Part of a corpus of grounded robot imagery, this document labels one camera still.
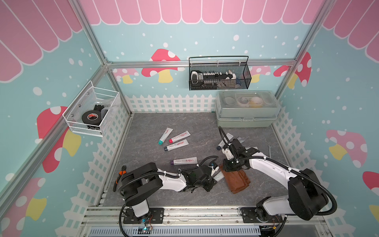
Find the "silver purple Protetix toothpaste tube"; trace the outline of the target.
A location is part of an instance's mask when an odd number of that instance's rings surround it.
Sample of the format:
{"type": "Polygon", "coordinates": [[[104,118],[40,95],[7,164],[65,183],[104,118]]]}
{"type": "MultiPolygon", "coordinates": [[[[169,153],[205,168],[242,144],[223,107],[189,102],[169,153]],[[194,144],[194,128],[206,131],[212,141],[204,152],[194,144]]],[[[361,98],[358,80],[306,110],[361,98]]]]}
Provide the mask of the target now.
{"type": "Polygon", "coordinates": [[[242,138],[242,137],[238,137],[237,140],[240,142],[240,143],[243,143],[245,141],[245,138],[242,138]]]}

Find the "white R&O purple cap tube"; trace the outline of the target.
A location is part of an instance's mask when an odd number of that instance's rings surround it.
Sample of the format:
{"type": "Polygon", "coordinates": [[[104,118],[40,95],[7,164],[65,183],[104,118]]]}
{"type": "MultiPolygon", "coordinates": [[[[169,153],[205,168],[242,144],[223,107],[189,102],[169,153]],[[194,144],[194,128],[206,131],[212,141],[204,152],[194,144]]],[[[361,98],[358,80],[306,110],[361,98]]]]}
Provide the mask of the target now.
{"type": "Polygon", "coordinates": [[[173,166],[178,166],[178,165],[197,165],[197,157],[192,157],[192,158],[183,158],[183,159],[175,159],[172,160],[171,165],[173,166]]]}

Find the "white R&O tube red scribble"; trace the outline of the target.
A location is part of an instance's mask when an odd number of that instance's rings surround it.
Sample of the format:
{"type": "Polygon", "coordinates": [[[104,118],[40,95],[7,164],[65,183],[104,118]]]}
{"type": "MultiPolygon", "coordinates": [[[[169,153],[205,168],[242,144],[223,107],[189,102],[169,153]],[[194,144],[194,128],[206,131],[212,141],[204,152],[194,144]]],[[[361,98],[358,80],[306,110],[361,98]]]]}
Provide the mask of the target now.
{"type": "MultiPolygon", "coordinates": [[[[230,133],[227,133],[227,138],[231,141],[234,136],[230,133]]],[[[218,146],[216,147],[217,150],[221,150],[225,145],[225,142],[222,140],[218,146]]]]}

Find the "brown cloth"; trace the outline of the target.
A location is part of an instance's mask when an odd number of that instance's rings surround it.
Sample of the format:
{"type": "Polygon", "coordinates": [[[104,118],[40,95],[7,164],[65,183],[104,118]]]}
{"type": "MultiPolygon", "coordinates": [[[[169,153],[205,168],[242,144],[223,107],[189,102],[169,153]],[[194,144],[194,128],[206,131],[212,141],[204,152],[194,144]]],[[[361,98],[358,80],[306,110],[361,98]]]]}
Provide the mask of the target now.
{"type": "Polygon", "coordinates": [[[244,170],[226,172],[223,165],[220,166],[220,170],[224,175],[229,190],[233,194],[237,194],[249,187],[251,181],[244,170]]]}

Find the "white green cap toothpaste tube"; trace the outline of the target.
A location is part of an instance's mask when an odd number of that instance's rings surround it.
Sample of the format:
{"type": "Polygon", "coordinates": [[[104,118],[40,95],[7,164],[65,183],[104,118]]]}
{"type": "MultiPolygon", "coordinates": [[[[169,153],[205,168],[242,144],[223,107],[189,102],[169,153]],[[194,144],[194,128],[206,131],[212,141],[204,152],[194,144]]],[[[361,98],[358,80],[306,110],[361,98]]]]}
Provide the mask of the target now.
{"type": "Polygon", "coordinates": [[[215,175],[213,177],[214,180],[216,180],[217,182],[221,181],[222,179],[224,179],[224,175],[223,173],[220,171],[217,175],[215,175]]]}

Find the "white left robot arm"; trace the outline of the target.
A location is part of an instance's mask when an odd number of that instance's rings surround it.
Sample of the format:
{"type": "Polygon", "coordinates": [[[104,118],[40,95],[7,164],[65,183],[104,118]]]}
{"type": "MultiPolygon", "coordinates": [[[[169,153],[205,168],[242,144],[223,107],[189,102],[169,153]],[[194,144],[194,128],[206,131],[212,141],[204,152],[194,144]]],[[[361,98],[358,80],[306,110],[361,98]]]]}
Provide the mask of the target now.
{"type": "Polygon", "coordinates": [[[155,163],[148,163],[131,172],[123,166],[113,185],[113,192],[118,193],[124,204],[133,210],[138,221],[145,221],[152,215],[147,199],[158,190],[175,192],[193,192],[203,188],[210,192],[217,184],[213,178],[219,166],[213,159],[208,165],[201,162],[196,167],[170,173],[158,169],[155,163]]]}

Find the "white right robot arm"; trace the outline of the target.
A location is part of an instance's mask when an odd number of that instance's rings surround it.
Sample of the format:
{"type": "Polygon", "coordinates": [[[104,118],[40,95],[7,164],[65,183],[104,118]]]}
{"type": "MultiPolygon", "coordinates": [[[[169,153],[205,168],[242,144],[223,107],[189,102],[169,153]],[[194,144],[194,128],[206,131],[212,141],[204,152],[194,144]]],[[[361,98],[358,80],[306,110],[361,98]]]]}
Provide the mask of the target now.
{"type": "Polygon", "coordinates": [[[261,221],[275,215],[294,215],[308,221],[314,216],[331,215],[337,211],[335,197],[321,185],[312,170],[284,165],[256,148],[245,148],[237,139],[225,144],[222,152],[226,156],[223,160],[224,171],[251,168],[273,178],[287,189],[287,195],[266,197],[257,203],[256,213],[261,221]]]}

